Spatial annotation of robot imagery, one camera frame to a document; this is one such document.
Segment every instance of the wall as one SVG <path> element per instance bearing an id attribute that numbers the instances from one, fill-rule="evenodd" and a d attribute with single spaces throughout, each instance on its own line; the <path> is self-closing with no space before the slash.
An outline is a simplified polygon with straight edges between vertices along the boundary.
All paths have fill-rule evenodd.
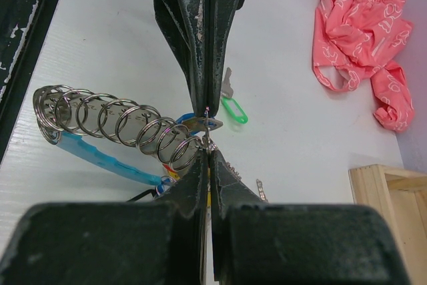
<path id="1" fill-rule="evenodd" d="M 398 135 L 398 142 L 405 167 L 427 172 L 427 0 L 408 0 L 404 17 L 414 23 L 414 30 L 396 60 L 406 70 L 416 117 L 408 131 Z"/>

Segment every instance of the wooden frame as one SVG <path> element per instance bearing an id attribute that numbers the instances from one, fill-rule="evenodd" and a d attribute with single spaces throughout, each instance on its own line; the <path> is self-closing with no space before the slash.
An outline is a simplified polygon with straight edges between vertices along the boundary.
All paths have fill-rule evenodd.
<path id="1" fill-rule="evenodd" d="M 427 174 L 371 165 L 350 170 L 354 201 L 387 221 L 414 285 L 427 284 Z"/>

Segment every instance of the silver key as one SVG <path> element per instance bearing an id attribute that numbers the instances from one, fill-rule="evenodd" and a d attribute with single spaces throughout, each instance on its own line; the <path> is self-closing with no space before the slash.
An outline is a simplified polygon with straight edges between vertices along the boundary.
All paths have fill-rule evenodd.
<path id="1" fill-rule="evenodd" d="M 231 99 L 233 97 L 234 90 L 232 85 L 230 84 L 230 77 L 232 76 L 232 70 L 227 67 L 226 75 L 224 76 L 224 80 L 221 84 L 221 95 L 224 97 Z"/>

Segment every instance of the cable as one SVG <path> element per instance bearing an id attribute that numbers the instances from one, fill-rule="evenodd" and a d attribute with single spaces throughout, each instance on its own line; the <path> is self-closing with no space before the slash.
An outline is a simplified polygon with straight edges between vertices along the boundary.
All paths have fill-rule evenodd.
<path id="1" fill-rule="evenodd" d="M 130 200 L 127 200 L 126 202 L 136 202 L 137 200 L 140 200 L 141 198 L 146 197 L 146 195 L 151 194 L 154 198 L 155 195 L 157 195 L 157 192 L 155 190 L 146 190 L 139 195 L 136 195 L 135 197 L 131 198 Z"/>

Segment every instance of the pink fabric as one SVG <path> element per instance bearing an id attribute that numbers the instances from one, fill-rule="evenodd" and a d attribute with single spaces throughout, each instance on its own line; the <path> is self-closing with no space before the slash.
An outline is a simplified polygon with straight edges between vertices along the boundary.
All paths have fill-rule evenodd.
<path id="1" fill-rule="evenodd" d="M 404 131 L 414 117 L 404 70 L 393 61 L 412 24 L 401 18 L 405 0 L 321 0 L 316 9 L 313 69 L 334 91 L 353 91 L 370 78 L 387 129 Z M 333 74 L 325 67 L 333 66 Z"/>

